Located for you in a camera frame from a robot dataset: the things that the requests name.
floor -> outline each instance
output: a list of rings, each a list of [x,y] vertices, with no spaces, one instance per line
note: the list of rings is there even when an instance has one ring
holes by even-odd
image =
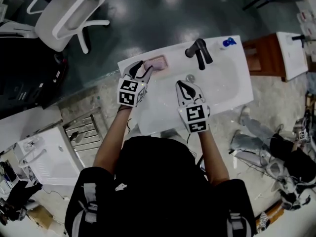
[[[17,21],[35,25],[25,0]],[[105,0],[93,18],[111,26],[89,27],[91,51],[84,55],[73,37],[64,54],[69,71],[54,101],[96,85],[118,69],[117,62],[157,48],[218,36],[240,35],[242,41],[276,31],[300,33],[294,3],[271,3],[260,9],[242,7],[252,0]]]
[[[118,79],[119,74],[115,73],[99,81],[95,87],[60,103],[59,107],[64,122],[71,121],[100,106],[105,118],[105,124],[99,122],[98,125],[107,129],[111,125],[118,109],[116,101]],[[251,115],[271,129],[275,129],[280,123],[283,123],[285,130],[292,130],[295,121],[304,114],[307,88],[306,75],[301,75],[288,83],[284,83],[280,78],[274,77],[251,77],[251,82],[254,94],[254,101],[248,104],[251,108]],[[278,199],[278,195],[271,193],[271,188],[274,184],[273,179],[262,175],[253,168],[249,168],[241,161],[237,162],[236,169],[233,167],[233,156],[228,154],[232,136],[237,129],[249,134],[245,127],[241,127],[238,124],[240,111],[241,107],[237,107],[212,116],[210,118],[210,127],[225,165],[229,170],[230,178],[244,180],[254,213],[258,215],[272,205]],[[129,122],[131,128],[135,124],[135,120]],[[178,132],[183,138],[188,138],[186,130]],[[196,161],[198,161],[202,152],[196,134],[189,139],[189,149],[197,154]],[[44,188],[45,191],[40,191],[36,194],[37,199],[55,216],[57,221],[64,222],[68,201],[62,200],[55,192],[49,195],[47,193],[56,191],[63,197],[70,197],[73,187],[44,186]]]

bathroom counter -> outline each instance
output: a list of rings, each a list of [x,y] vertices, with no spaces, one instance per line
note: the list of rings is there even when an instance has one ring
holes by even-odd
[[[133,109],[131,117],[136,119],[143,135],[172,128],[185,128],[177,112],[178,98],[175,84],[187,75],[195,77],[210,106],[211,115],[246,104],[253,100],[252,86],[246,57],[239,36],[232,36],[237,44],[221,50],[219,45],[228,37],[204,39],[213,63],[199,70],[196,56],[188,58],[185,50],[194,41],[156,49],[123,61],[118,67],[124,69],[133,62],[153,59],[163,55],[168,67],[154,72],[148,84],[148,93]],[[144,73],[140,68],[138,76]]]

black shirt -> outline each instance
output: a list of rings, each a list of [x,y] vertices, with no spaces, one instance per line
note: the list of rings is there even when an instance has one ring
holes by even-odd
[[[70,236],[75,217],[82,207],[89,207],[85,183],[96,184],[96,222],[86,222],[83,213],[79,237],[104,235],[102,232],[154,235],[203,231],[225,236],[230,211],[247,217],[254,233],[254,216],[244,183],[230,180],[212,187],[189,149],[175,140],[145,136],[129,139],[115,172],[116,180],[99,167],[81,172],[66,214]],[[115,191],[121,183],[127,187]]]

sink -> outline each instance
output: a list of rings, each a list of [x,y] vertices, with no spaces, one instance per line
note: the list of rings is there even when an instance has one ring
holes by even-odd
[[[228,37],[205,39],[213,63],[205,64],[205,70],[198,68],[197,58],[188,58],[184,51],[193,42],[164,47],[144,53],[118,63],[121,73],[131,63],[164,55],[168,68],[155,72],[148,84],[148,93],[131,114],[137,120],[144,135],[171,128],[185,128],[177,112],[178,98],[175,84],[185,80],[187,75],[195,77],[210,106],[211,115],[220,113],[253,100],[250,75],[240,37],[233,36],[236,45],[226,50],[215,48]]]

white sink unit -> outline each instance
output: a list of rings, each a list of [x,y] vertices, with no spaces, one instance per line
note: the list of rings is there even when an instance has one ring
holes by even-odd
[[[136,119],[143,135],[172,128],[185,129],[177,112],[179,106],[175,84],[178,80],[185,80],[187,75],[195,77],[194,84],[202,89],[211,115],[253,100],[250,74],[240,37],[231,37],[237,44],[225,50],[219,49],[219,43],[228,37],[204,39],[213,58],[213,63],[205,63],[205,70],[198,68],[196,56],[188,58],[185,55],[185,50],[194,41],[160,48],[118,62],[122,74],[135,61],[145,61],[161,55],[166,58],[168,68],[152,74],[146,97],[132,111],[131,117]],[[138,75],[143,73],[144,68],[140,68]]]

